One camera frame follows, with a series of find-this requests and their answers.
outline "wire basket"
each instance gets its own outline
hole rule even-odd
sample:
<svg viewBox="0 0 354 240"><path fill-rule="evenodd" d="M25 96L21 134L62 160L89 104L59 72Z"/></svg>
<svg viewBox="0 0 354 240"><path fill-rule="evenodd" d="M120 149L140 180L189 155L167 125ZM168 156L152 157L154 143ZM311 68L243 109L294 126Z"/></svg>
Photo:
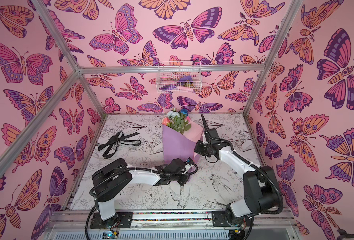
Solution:
<svg viewBox="0 0 354 240"><path fill-rule="evenodd" d="M178 68L172 69L170 67L172 61L158 62L157 79L155 82L157 92L201 93L201 62L179 61L178 63L180 64Z"/></svg>

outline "flower bouquet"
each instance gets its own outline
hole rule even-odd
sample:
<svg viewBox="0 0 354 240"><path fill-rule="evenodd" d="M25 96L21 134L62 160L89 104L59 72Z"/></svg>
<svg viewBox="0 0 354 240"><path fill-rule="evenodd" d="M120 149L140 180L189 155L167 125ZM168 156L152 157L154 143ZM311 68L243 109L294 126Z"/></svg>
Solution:
<svg viewBox="0 0 354 240"><path fill-rule="evenodd" d="M173 159L185 161L189 157L197 162L199 155L194 153L198 140L202 137L203 128L191 121L186 109L173 108L162 119L163 159L169 164Z"/></svg>

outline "black ribbon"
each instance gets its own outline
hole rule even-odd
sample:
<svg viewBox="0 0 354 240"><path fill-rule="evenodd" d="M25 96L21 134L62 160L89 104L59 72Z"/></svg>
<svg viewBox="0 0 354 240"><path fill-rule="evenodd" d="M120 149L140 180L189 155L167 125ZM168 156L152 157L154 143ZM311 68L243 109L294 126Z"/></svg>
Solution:
<svg viewBox="0 0 354 240"><path fill-rule="evenodd" d="M98 151L101 151L102 149L104 149L105 147L109 146L106 151L103 153L103 158L108 159L111 158L115 152L117 151L118 146L120 146L119 143L124 144L124 145L132 145L132 146L140 146L141 145L141 140L126 140L126 138L130 138L130 137L134 137L136 135L138 135L138 132L132 133L130 135L125 136L123 134L123 132L118 132L116 135L114 135L113 137L111 137L107 143L105 144L101 144L100 146L98 146ZM123 142L137 142L134 144L127 144L127 143L123 143ZM114 144L117 144L115 151L111 154L109 154L110 150L112 150L112 147Z"/></svg>

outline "floral table surface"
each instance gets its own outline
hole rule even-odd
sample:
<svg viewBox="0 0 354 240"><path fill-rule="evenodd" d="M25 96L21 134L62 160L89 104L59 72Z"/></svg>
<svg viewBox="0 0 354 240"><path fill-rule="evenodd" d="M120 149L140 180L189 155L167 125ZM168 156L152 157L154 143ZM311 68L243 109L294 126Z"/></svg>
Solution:
<svg viewBox="0 0 354 240"><path fill-rule="evenodd" d="M122 131L125 135L138 132L129 138L140 139L140 146L120 145L116 154L104 159L106 149L94 149L85 173L70 209L91 209L94 205L89 190L93 187L92 175L97 170L118 158L138 167L154 167L163 164L163 144L161 121L164 115L111 115L108 117L97 144ZM200 114L189 114L194 122L202 126ZM248 129L241 114L206 114L205 119L210 128L217 128L220 138L232 142L234 148L245 158L258 162ZM243 197L242 180L227 164L217 161L209 163L201 157L197 163L199 170L190 176L189 181L180 187L177 182L170 185L150 186L146 184L129 184L115 198L116 209L150 210L150 209L218 209L224 208Z"/></svg>

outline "blue flower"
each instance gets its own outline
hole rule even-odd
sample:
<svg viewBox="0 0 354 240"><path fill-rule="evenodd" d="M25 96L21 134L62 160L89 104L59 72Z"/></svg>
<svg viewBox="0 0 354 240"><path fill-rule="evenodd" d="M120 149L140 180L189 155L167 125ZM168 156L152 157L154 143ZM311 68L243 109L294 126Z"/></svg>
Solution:
<svg viewBox="0 0 354 240"><path fill-rule="evenodd" d="M185 117L188 116L188 110L186 109L181 109L180 113L182 113Z"/></svg>

